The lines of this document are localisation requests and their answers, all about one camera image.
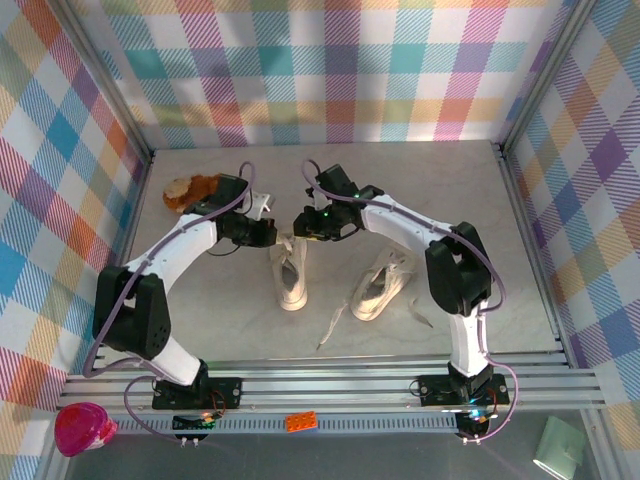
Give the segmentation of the brown plush monkey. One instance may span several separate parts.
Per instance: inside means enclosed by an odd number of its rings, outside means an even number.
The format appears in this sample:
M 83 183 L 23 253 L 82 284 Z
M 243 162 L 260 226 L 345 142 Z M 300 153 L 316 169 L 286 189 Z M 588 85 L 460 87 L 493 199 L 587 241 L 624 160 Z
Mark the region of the brown plush monkey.
M 220 174 L 216 174 L 174 179 L 164 187 L 163 202 L 169 210 L 182 214 L 193 203 L 214 194 L 220 177 Z

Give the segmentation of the orange toy brick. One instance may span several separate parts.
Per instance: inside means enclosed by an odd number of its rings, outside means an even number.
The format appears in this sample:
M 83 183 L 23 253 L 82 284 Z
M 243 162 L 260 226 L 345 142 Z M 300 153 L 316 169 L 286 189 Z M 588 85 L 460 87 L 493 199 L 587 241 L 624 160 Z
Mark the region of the orange toy brick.
M 288 434 L 316 430 L 318 419 L 314 411 L 299 412 L 285 417 L 285 429 Z

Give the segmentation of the blue green circuit board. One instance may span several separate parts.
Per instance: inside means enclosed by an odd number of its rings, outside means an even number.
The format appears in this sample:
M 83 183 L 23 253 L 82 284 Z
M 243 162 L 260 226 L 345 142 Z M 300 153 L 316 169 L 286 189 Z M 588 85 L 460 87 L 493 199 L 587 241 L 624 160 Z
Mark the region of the blue green circuit board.
M 211 430 L 215 427 L 218 417 L 212 413 L 205 413 L 198 416 L 181 416 L 174 415 L 172 417 L 173 430 Z

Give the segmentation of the black round circuit board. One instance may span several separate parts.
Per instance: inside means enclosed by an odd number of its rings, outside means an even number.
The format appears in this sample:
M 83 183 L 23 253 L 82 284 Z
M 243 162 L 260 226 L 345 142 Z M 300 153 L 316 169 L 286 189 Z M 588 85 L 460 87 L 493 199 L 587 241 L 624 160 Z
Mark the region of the black round circuit board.
M 489 431 L 490 418 L 477 411 L 455 414 L 457 433 L 464 443 L 478 442 Z

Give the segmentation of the pink plastic bowl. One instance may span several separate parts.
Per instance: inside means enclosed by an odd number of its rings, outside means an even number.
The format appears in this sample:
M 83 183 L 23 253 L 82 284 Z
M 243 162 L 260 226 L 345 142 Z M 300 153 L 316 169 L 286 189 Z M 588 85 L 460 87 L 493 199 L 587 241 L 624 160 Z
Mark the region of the pink plastic bowl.
M 103 447 L 112 440 L 117 430 L 117 423 L 102 406 L 80 402 L 65 406 L 58 412 L 54 439 L 62 455 L 74 457 Z

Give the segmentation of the pale green pad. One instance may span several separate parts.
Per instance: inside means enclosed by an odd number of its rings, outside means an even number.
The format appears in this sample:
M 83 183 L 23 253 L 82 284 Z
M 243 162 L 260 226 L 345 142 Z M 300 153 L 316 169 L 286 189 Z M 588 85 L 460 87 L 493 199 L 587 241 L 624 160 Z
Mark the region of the pale green pad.
M 533 463 L 555 480 L 573 480 L 582 464 L 586 435 L 565 421 L 550 416 L 537 446 Z

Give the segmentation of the aluminium side rail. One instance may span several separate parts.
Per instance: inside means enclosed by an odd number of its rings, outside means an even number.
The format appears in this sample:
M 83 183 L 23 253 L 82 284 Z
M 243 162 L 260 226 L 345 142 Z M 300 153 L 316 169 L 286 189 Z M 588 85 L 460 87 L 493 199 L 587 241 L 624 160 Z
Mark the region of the aluminium side rail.
M 499 143 L 492 143 L 491 147 L 511 203 L 527 259 L 535 279 L 538 297 L 542 302 L 551 331 L 556 343 L 558 344 L 557 349 L 564 354 L 568 366 L 570 368 L 575 368 L 575 358 L 570 345 L 567 343 L 564 327 L 559 316 L 559 309 L 552 292 L 551 283 L 546 277 L 542 255 L 536 243 L 533 228 L 529 224 L 525 202 L 517 185 L 513 167 L 509 163 L 506 155 L 503 153 Z
M 115 257 L 117 266 L 123 266 L 129 258 L 136 235 L 139 215 L 146 194 L 146 186 L 149 180 L 150 170 L 153 165 L 154 155 L 155 153 L 152 152 L 151 159 L 144 162 L 141 167 L 140 182 L 136 187 L 131 200 L 130 217 L 126 221 L 120 250 Z M 115 277 L 113 278 L 114 282 L 109 282 L 108 278 L 104 277 L 102 274 L 99 275 L 98 290 L 96 291 L 96 307 L 99 314 L 107 312 L 108 315 L 104 319 L 98 317 L 94 318 L 94 344 L 89 350 L 82 370 L 82 373 L 86 378 L 92 378 L 99 375 L 99 372 L 93 368 L 98 349 L 103 343 L 111 325 L 114 323 L 121 307 L 123 306 L 124 300 L 127 298 L 127 295 L 132 288 L 132 285 L 136 282 L 136 278 L 138 276 L 137 272 L 134 272 L 133 274 L 126 274 L 124 277 L 120 278 L 119 275 L 124 271 L 125 269 L 120 270 L 118 268 L 113 271 L 115 274 Z

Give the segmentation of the aluminium rail frame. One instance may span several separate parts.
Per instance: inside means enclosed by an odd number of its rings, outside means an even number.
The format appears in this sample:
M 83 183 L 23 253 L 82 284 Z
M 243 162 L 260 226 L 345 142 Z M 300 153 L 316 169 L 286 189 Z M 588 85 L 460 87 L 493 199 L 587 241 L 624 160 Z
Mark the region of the aluminium rail frame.
M 605 398 L 595 372 L 570 368 L 561 351 L 504 354 L 498 372 L 509 390 L 517 390 L 516 406 L 522 410 L 600 409 Z M 420 400 L 409 384 L 420 375 L 446 373 L 443 356 L 325 357 L 285 360 L 214 362 L 213 377 L 242 379 L 240 412 L 318 413 L 401 412 L 417 410 Z M 113 413 L 124 410 L 123 392 L 132 388 L 130 402 L 141 412 L 151 410 L 152 387 L 137 382 L 141 369 L 107 372 L 94 379 L 68 377 L 60 407 L 89 401 Z

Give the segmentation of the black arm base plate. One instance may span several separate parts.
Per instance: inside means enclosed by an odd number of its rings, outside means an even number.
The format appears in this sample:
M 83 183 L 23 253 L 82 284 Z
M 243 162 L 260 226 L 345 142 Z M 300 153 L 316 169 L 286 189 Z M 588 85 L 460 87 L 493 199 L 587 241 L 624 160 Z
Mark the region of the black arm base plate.
M 426 406 L 488 406 L 511 403 L 505 376 L 494 374 L 474 393 L 457 390 L 447 375 L 421 375 L 409 384 L 409 392 Z
M 238 409 L 242 396 L 239 377 L 202 378 L 199 385 L 181 386 L 157 381 L 153 387 L 154 410 L 230 410 Z

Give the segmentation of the aluminium corner post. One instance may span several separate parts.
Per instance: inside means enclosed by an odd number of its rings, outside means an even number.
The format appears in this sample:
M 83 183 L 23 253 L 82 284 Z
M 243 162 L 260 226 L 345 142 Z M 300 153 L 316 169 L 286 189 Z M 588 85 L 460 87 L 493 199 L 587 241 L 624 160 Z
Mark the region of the aluminium corner post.
M 94 42 L 91 40 L 80 18 L 69 0 L 46 0 L 61 27 L 69 36 L 86 68 L 96 82 L 100 92 L 105 96 L 114 115 L 121 123 L 127 137 L 132 141 L 134 149 L 146 163 L 153 161 L 154 150 L 145 140 L 141 128 L 137 125 L 131 110 L 118 89 L 113 76 L 107 68 Z
M 598 0 L 562 0 L 556 18 L 516 95 L 494 149 L 507 158 L 555 79 Z

